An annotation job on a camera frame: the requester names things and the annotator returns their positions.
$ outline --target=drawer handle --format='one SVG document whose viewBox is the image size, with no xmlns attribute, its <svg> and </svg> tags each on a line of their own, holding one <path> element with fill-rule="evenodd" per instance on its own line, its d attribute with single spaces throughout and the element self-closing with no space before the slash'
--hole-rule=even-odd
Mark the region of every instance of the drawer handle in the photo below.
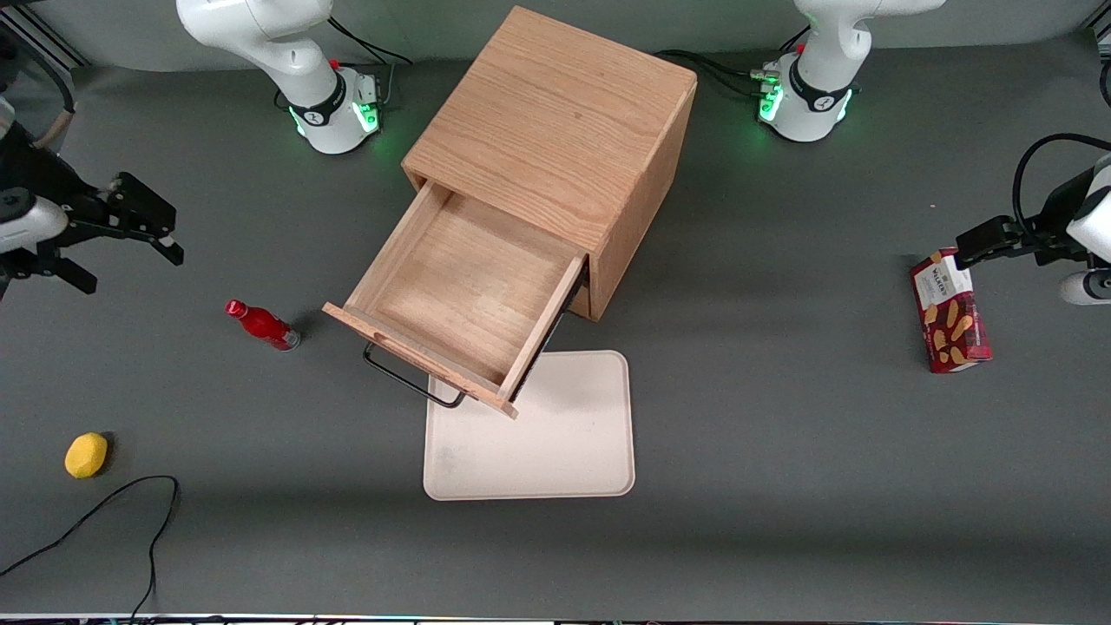
<svg viewBox="0 0 1111 625">
<path fill-rule="evenodd" d="M 386 365 L 382 365 L 381 363 L 376 363 L 374 360 L 371 357 L 371 352 L 373 352 L 373 350 L 374 350 L 374 344 L 373 343 L 368 343 L 367 344 L 367 349 L 362 351 L 362 361 L 364 363 L 367 363 L 371 367 L 374 367 L 379 372 L 382 372 L 383 374 L 390 376 L 390 379 L 392 379 L 394 382 L 399 382 L 399 383 L 403 384 L 407 389 L 410 389 L 412 391 L 416 391 L 417 393 L 420 393 L 426 399 L 431 400 L 432 402 L 436 402 L 437 404 L 443 406 L 444 409 L 458 409 L 459 405 L 462 404 L 463 400 L 467 397 L 467 394 L 463 393 L 462 391 L 460 391 L 459 392 L 459 396 L 456 397 L 451 402 L 444 402 L 443 400 L 440 400 L 436 395 L 432 395 L 431 393 L 424 391 L 423 389 L 421 389 L 421 387 L 417 386 L 416 384 L 413 384 L 413 383 L 407 381 L 406 379 L 401 377 L 400 375 L 391 372 L 390 370 L 388 370 L 386 367 Z"/>
</svg>

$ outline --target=open drawer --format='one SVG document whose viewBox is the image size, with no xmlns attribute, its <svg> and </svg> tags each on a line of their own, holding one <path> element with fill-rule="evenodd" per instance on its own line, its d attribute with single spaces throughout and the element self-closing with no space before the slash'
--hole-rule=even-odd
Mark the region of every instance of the open drawer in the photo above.
<svg viewBox="0 0 1111 625">
<path fill-rule="evenodd" d="M 517 392 L 585 263 L 581 248 L 428 181 L 343 306 L 324 311 L 516 417 Z M 371 361 L 369 347 L 367 360 L 399 379 Z"/>
</svg>

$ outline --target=cable connector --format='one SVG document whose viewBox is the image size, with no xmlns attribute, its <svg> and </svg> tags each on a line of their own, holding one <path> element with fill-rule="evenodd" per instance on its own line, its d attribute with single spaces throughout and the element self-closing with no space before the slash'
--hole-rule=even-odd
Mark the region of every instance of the cable connector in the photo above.
<svg viewBox="0 0 1111 625">
<path fill-rule="evenodd" d="M 754 69 L 749 72 L 749 78 L 768 84 L 779 84 L 779 72 L 770 69 Z"/>
</svg>

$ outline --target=yellow sponge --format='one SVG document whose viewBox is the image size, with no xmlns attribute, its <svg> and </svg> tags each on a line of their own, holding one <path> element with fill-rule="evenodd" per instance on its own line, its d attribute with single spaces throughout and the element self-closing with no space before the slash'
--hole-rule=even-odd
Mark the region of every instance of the yellow sponge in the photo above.
<svg viewBox="0 0 1111 625">
<path fill-rule="evenodd" d="M 108 440 L 90 432 L 73 440 L 69 452 L 66 452 L 66 471 L 78 480 L 92 477 L 104 466 L 108 457 Z"/>
</svg>

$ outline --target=gray table surface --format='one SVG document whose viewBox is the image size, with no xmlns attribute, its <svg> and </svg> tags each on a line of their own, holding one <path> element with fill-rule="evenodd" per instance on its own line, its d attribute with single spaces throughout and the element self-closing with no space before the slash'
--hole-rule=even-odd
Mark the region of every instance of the gray table surface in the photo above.
<svg viewBox="0 0 1111 625">
<path fill-rule="evenodd" d="M 429 500 L 422 402 L 318 311 L 408 206 L 399 161 L 466 68 L 400 68 L 383 133 L 340 157 L 302 142 L 258 71 L 79 77 L 64 158 L 173 202 L 187 261 L 98 240 L 71 252 L 97 294 L 9 291 L 0 560 L 172 473 L 183 496 L 152 611 L 1111 621 L 1111 310 L 1058 299 L 1079 266 L 984 264 L 997 361 L 932 376 L 907 273 L 1009 210 L 1032 141 L 1108 135 L 1090 34 L 877 51 L 817 144 L 775 138 L 753 102 L 702 80 L 674 187 L 605 319 L 551 344 L 629 360 L 638 476 L 617 500 Z M 1045 149 L 1030 209 L 1098 155 Z M 306 343 L 253 342 L 223 314 L 231 296 Z M 116 434 L 116 464 L 77 482 L 61 461 L 88 431 Z M 0 612 L 130 611 L 167 496 L 144 485 L 0 579 Z"/>
</svg>

